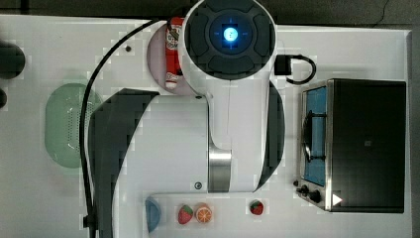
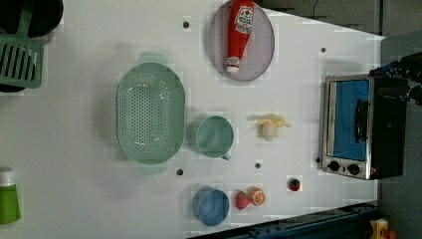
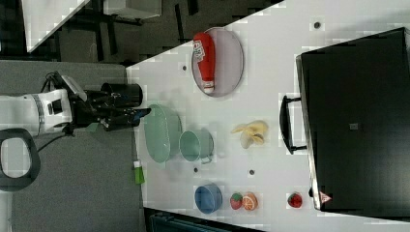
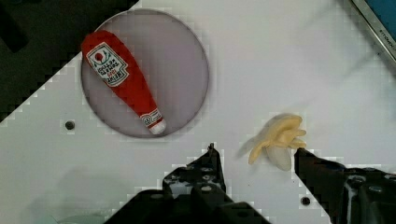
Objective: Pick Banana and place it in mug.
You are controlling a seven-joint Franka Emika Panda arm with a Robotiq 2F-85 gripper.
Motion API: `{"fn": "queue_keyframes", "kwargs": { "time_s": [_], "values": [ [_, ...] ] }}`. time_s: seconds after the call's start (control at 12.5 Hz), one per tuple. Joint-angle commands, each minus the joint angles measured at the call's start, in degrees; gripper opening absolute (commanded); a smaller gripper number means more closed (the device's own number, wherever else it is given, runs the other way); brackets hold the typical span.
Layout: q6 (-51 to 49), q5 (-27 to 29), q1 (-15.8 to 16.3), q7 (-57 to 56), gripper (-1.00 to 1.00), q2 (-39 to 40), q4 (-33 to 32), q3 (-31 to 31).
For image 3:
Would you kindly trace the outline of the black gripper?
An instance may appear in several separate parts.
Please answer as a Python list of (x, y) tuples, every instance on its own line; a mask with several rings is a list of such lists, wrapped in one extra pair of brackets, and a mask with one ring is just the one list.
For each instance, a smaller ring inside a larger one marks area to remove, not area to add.
[[(118, 93), (109, 94), (105, 91), (85, 91), (87, 100), (79, 95), (69, 94), (70, 107), (73, 120), (68, 125), (71, 131), (87, 128), (92, 123), (98, 123), (107, 117), (103, 107), (125, 107), (129, 101)], [(105, 131), (117, 131), (138, 127), (143, 117), (151, 112), (150, 108), (127, 108), (118, 114), (110, 116), (103, 121)]]

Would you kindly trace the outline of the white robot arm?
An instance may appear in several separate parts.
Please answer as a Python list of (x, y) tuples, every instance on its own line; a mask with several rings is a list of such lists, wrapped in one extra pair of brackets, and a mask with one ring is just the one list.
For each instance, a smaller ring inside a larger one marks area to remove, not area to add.
[(35, 140), (47, 134), (72, 136), (76, 129), (101, 124), (107, 131), (136, 127), (149, 115), (124, 94), (102, 91), (47, 93), (1, 98), (1, 190), (26, 189), (41, 171), (41, 147)]

